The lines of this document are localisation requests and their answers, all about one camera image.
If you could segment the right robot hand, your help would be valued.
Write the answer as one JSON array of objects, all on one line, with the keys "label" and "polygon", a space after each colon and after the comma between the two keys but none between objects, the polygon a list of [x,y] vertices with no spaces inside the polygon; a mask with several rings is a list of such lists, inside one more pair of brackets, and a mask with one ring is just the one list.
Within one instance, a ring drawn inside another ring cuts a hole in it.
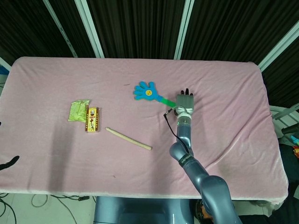
[{"label": "right robot hand", "polygon": [[180,94],[176,96],[174,114],[178,116],[183,112],[186,112],[190,115],[192,115],[194,112],[194,97],[193,94],[189,92],[188,88],[182,90]]}]

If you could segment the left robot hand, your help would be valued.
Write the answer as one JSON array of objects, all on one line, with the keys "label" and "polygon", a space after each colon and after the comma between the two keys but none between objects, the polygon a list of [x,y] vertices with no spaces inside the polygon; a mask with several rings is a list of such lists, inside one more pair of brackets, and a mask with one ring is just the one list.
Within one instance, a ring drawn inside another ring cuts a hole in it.
[{"label": "left robot hand", "polygon": [[0,164],[0,170],[4,170],[4,169],[7,169],[7,168],[13,166],[19,160],[19,158],[20,157],[17,155],[15,157],[13,157],[9,162]]}]

